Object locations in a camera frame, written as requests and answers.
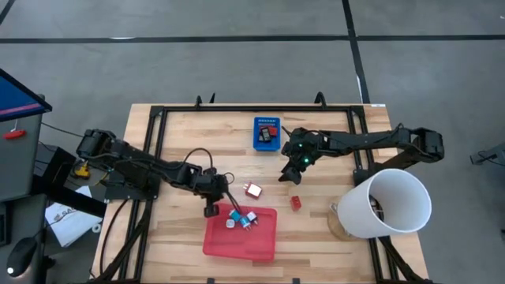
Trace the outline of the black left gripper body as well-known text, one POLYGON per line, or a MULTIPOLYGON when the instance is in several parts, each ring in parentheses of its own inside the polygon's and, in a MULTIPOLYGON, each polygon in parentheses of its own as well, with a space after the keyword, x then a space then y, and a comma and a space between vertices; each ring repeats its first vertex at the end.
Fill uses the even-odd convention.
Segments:
POLYGON ((226 175, 218 174, 216 168, 208 168, 199 176, 199 194, 204 198, 221 200, 227 192, 226 175))

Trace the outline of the black computer mouse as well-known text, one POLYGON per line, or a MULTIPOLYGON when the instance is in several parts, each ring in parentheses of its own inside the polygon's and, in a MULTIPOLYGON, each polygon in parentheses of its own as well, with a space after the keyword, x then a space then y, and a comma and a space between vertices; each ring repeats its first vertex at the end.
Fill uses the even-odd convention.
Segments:
POLYGON ((32 262, 36 248, 37 241, 34 237, 20 239, 7 258, 7 275, 11 278, 23 275, 32 262))

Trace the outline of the small yellow tool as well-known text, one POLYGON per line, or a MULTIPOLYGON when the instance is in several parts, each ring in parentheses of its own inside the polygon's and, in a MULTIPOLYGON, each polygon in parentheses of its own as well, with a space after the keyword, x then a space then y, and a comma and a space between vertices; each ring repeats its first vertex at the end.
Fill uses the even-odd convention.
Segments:
POLYGON ((73 176, 75 178, 88 180, 91 177, 91 173, 89 171, 89 167, 87 163, 80 165, 73 169, 73 176))

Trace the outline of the black equipment box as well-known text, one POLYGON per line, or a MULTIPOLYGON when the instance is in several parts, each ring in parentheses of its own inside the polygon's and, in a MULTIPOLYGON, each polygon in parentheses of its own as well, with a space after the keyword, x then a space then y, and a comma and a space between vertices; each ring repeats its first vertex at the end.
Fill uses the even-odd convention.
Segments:
POLYGON ((73 168, 76 157, 54 145, 37 144, 34 176, 52 185, 64 185, 73 168))

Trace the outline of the white printed paper sheet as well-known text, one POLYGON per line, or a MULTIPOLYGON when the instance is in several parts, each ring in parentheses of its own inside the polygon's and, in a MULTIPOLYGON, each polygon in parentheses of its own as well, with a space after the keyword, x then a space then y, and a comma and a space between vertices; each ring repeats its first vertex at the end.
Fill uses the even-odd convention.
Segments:
POLYGON ((88 231, 99 233, 103 217, 97 217, 77 209, 50 202, 45 210, 45 219, 61 247, 69 247, 88 231))

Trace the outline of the large flat screen monitor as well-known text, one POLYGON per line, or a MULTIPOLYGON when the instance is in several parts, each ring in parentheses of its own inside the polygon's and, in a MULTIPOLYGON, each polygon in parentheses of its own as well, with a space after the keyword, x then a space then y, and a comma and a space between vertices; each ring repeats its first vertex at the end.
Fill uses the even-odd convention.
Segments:
POLYGON ((0 122, 51 112, 42 96, 0 69, 0 122))

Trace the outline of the red translucent plastic tray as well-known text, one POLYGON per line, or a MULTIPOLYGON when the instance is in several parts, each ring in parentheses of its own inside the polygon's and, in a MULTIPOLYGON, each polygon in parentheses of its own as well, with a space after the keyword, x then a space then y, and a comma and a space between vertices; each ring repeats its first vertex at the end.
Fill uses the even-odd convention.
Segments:
POLYGON ((207 221, 204 235, 203 253, 240 260, 271 262, 275 256, 277 211, 266 207, 242 206, 241 213, 254 213, 258 224, 251 223, 251 230, 243 228, 236 220, 234 227, 226 221, 232 219, 234 209, 231 204, 218 204, 219 214, 207 221))

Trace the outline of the blue plastic basket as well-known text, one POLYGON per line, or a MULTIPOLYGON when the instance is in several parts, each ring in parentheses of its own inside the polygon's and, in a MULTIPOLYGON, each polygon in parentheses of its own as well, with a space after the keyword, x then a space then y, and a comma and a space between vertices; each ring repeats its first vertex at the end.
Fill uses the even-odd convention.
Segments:
POLYGON ((255 117, 253 121, 253 148, 257 151, 278 151, 281 143, 280 119, 276 117, 255 117), (259 141, 261 127, 274 126, 278 129, 278 136, 271 137, 268 143, 259 141))

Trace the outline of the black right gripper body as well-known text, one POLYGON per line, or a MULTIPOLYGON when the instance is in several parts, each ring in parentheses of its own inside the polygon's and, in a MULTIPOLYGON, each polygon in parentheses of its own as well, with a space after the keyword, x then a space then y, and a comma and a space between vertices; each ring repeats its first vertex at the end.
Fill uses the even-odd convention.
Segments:
POLYGON ((289 168, 305 170, 308 166, 313 165, 320 157, 317 153, 320 136, 304 128, 296 128, 292 131, 286 128, 282 130, 289 138, 281 150, 281 154, 288 158, 284 170, 289 168))

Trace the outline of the red square charger with prongs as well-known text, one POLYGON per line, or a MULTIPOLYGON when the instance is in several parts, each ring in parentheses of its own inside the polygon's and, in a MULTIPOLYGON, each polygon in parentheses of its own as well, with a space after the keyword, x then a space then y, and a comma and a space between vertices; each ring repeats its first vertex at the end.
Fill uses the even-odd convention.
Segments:
POLYGON ((254 184, 252 182, 245 184, 244 190, 245 190, 246 196, 249 196, 249 197, 254 198, 256 200, 260 197, 261 193, 263 192, 263 189, 260 186, 254 184))

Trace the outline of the black desk leg bar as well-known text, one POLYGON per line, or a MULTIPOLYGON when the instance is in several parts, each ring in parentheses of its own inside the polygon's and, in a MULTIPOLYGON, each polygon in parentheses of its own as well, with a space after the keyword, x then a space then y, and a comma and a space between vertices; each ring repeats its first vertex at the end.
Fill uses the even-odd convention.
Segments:
POLYGON ((100 218, 105 215, 107 209, 107 205, 102 201, 68 189, 64 185, 52 183, 36 175, 32 178, 32 192, 35 194, 44 194, 55 203, 63 204, 100 218))

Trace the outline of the grey metal cabinet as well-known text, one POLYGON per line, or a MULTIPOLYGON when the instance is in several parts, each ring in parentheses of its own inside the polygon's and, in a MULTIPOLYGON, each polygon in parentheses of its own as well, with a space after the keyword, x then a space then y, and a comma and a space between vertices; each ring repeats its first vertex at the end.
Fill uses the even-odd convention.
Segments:
POLYGON ((42 115, 0 122, 0 202, 30 195, 42 115), (7 140, 2 135, 17 127, 22 137, 7 140))

